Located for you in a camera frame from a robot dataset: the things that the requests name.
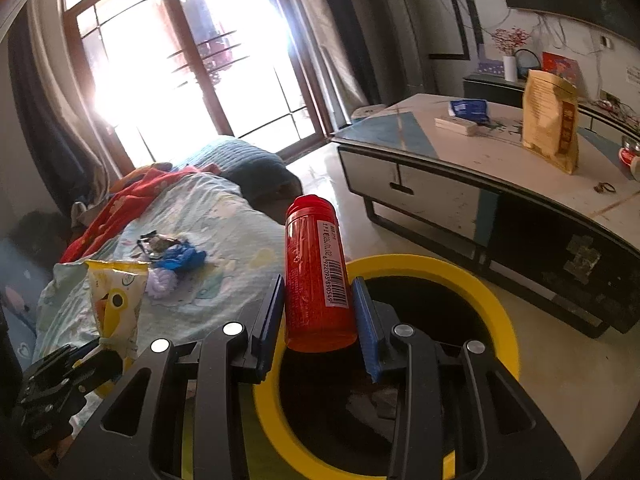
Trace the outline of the yellow duck snack bag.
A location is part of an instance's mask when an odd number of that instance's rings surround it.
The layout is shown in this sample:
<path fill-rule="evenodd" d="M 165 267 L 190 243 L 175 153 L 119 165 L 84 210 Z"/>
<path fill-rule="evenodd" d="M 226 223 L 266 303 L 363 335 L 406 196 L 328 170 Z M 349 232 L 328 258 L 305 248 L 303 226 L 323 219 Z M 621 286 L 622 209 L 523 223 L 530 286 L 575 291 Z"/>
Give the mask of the yellow duck snack bag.
<path fill-rule="evenodd" d="M 108 380 L 94 392 L 105 399 L 120 375 L 134 365 L 138 357 L 138 323 L 140 307 L 149 277 L 149 265 L 132 261 L 86 260 L 93 314 L 100 337 L 100 350 L 115 351 L 122 361 L 115 379 Z"/>

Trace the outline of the red plastic bottle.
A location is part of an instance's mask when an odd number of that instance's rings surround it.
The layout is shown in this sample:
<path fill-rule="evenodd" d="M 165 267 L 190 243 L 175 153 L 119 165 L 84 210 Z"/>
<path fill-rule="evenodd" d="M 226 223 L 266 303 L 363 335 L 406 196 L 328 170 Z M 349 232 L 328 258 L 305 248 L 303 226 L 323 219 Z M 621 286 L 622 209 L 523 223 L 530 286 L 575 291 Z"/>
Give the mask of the red plastic bottle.
<path fill-rule="evenodd" d="M 300 353 L 324 353 L 356 340 L 335 209 L 317 195 L 298 196 L 285 220 L 286 346 Z"/>

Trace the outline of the dark green snack wrapper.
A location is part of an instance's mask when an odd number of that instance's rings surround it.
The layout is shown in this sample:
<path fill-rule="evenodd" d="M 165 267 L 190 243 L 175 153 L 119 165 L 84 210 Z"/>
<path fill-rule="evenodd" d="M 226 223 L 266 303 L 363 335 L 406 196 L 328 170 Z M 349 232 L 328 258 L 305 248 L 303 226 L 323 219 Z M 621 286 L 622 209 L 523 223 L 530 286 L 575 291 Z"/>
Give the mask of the dark green snack wrapper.
<path fill-rule="evenodd" d="M 137 239 L 137 248 L 150 259 L 159 259 L 169 248 L 179 245 L 181 240 L 168 235 L 160 234 L 157 231 L 142 234 Z"/>

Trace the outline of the yellow rimmed black trash bin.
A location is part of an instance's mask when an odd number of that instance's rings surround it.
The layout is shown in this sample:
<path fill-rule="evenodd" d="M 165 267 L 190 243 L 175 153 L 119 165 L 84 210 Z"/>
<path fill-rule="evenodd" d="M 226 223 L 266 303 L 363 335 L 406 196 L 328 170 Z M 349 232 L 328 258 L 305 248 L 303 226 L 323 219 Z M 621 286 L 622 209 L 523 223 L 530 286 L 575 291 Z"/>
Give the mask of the yellow rimmed black trash bin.
<path fill-rule="evenodd" d="M 363 278 L 372 299 L 389 304 L 400 322 L 422 330 L 458 356 L 476 339 L 520 374 L 515 332 L 506 309 L 480 280 L 451 263 L 389 254 L 352 260 L 350 278 Z M 250 470 L 276 478 L 273 452 L 288 478 L 383 479 L 394 435 L 393 389 L 372 382 L 361 351 L 300 353 L 279 341 L 272 370 L 253 390 L 264 437 L 250 441 Z"/>

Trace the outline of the blue crumpled plastic bag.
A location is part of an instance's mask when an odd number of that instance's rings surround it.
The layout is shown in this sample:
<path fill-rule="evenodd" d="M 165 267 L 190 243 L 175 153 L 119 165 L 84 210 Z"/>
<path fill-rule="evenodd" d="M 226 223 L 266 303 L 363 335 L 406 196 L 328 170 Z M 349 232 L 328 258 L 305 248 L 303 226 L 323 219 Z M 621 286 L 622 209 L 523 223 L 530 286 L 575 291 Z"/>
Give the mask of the blue crumpled plastic bag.
<path fill-rule="evenodd" d="M 189 242 L 181 242 L 179 245 L 169 248 L 162 258 L 156 259 L 152 263 L 152 266 L 170 269 L 180 274 L 199 268 L 205 263 L 206 257 L 205 250 L 198 249 Z"/>

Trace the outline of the white grey coffee table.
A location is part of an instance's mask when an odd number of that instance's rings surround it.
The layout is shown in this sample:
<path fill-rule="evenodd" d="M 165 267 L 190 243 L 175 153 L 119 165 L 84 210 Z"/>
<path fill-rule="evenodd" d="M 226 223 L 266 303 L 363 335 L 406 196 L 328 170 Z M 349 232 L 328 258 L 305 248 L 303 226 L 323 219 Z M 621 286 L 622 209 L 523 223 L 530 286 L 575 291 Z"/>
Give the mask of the white grey coffee table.
<path fill-rule="evenodd" d="M 526 150 L 522 113 L 489 107 L 475 136 L 435 126 L 417 94 L 335 136 L 368 218 L 597 338 L 639 319 L 639 185 L 616 145 L 578 133 L 566 174 Z"/>

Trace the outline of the teal quilted blanket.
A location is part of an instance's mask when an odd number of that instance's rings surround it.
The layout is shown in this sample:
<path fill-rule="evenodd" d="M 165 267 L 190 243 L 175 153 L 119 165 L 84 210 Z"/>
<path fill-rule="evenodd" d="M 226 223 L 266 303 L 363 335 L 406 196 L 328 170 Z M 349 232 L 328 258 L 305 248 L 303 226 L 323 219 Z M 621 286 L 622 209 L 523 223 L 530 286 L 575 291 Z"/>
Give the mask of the teal quilted blanket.
<path fill-rule="evenodd" d="M 277 154 L 243 140 L 224 136 L 187 158 L 181 167 L 215 165 L 220 176 L 236 184 L 249 202 L 273 197 L 296 197 L 303 193 L 299 178 Z"/>

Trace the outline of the beige dark left curtain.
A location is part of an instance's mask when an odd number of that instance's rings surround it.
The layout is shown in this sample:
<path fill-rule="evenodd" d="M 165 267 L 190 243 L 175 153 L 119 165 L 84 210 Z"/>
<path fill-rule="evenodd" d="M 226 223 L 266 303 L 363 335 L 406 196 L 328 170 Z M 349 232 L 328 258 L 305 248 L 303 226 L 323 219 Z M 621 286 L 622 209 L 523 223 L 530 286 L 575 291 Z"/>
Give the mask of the beige dark left curtain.
<path fill-rule="evenodd" d="M 88 226 L 110 198 L 110 172 L 90 143 L 96 130 L 73 110 L 55 80 L 29 6 L 9 28 L 8 58 L 17 118 L 40 178 L 62 214 L 74 226 Z"/>

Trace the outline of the beige dark curtain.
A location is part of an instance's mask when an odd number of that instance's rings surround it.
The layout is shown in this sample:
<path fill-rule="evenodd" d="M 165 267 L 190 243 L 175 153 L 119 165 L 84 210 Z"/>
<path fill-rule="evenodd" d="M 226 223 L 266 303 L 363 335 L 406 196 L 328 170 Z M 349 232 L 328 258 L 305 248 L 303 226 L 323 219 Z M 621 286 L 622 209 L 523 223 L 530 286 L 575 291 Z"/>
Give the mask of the beige dark curtain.
<path fill-rule="evenodd" d="M 88 226 L 110 198 L 110 172 L 90 143 L 96 130 L 73 110 L 55 80 L 29 6 L 9 28 L 8 58 L 17 118 L 40 178 L 62 214 L 74 226 Z"/>
<path fill-rule="evenodd" d="M 378 104 L 378 82 L 352 0 L 295 1 L 345 114 Z"/>

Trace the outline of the white flat box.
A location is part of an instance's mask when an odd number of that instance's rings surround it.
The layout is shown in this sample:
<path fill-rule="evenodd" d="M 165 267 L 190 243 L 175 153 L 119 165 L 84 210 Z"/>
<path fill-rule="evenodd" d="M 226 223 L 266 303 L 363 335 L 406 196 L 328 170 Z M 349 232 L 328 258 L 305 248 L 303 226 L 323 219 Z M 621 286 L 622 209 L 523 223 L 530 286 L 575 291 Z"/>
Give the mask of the white flat box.
<path fill-rule="evenodd" d="M 436 117 L 434 124 L 439 129 L 461 134 L 462 136 L 475 136 L 478 127 L 475 122 L 459 117 Z"/>

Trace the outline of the gold standing pouch bag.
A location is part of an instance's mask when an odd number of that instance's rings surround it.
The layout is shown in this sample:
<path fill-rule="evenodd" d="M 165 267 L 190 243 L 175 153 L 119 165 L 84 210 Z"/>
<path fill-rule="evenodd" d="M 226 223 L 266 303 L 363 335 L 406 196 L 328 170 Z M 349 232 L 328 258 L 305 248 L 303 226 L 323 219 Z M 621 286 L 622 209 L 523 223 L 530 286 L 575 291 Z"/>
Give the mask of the gold standing pouch bag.
<path fill-rule="evenodd" d="M 552 75 L 552 84 L 566 81 L 543 70 L 541 73 L 542 76 Z M 526 82 L 533 82 L 537 77 L 536 70 L 530 70 Z M 577 94 L 574 84 L 570 84 L 570 88 L 575 88 Z M 543 114 L 541 118 L 537 118 L 534 112 L 523 108 L 522 144 L 524 148 L 566 174 L 574 174 L 578 168 L 579 146 L 572 111 L 573 109 L 568 106 L 563 108 L 558 116 Z"/>

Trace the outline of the small white blue stool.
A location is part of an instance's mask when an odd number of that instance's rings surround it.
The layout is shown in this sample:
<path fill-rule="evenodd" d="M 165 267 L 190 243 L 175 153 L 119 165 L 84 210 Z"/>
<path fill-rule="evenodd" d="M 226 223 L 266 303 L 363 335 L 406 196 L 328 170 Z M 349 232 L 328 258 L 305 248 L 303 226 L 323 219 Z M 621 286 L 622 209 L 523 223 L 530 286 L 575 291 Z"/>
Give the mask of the small white blue stool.
<path fill-rule="evenodd" d="M 362 122 L 363 120 L 366 120 L 367 118 L 375 114 L 378 114 L 379 112 L 382 112 L 382 110 L 385 110 L 385 109 L 386 109 L 385 104 L 374 104 L 374 105 L 358 107 L 350 115 L 350 121 L 353 124 L 356 124 L 356 122 Z"/>

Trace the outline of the dark tv cabinet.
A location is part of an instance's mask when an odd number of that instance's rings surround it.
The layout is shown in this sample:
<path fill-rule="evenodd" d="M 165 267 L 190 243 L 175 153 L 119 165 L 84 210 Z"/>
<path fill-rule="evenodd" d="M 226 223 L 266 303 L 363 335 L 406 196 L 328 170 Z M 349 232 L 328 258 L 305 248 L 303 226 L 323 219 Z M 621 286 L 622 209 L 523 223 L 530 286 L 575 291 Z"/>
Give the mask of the dark tv cabinet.
<path fill-rule="evenodd" d="M 509 82 L 497 76 L 471 74 L 463 78 L 464 96 L 524 108 L 534 112 L 537 118 L 543 114 L 558 116 L 569 106 L 573 109 L 575 127 L 588 129 L 617 144 L 622 136 L 639 140 L 638 127 L 597 105 L 582 104 L 568 82 L 552 84 L 552 75 L 542 76 L 540 70 L 536 70 L 536 74 L 538 77 L 533 82 Z"/>

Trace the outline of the brown framed glass door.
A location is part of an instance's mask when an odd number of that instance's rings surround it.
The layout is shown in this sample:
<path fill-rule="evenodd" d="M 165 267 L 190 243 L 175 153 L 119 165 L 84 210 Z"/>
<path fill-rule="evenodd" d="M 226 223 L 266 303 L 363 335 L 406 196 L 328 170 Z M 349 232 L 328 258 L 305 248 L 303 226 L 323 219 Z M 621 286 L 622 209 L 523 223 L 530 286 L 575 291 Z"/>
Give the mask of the brown framed glass door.
<path fill-rule="evenodd" d="M 288 0 L 61 0 L 79 91 L 120 171 L 239 139 L 292 159 L 329 118 Z"/>

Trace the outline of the red greeting card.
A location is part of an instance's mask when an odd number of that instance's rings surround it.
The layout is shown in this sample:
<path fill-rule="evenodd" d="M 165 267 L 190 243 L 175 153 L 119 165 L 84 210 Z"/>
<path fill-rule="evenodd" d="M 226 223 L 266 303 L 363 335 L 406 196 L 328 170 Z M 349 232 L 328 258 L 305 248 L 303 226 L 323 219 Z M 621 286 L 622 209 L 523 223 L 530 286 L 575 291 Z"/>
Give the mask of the red greeting card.
<path fill-rule="evenodd" d="M 574 86 L 578 86 L 580 68 L 578 63 L 566 56 L 544 52 L 542 54 L 542 69 L 550 74 L 559 76 Z"/>

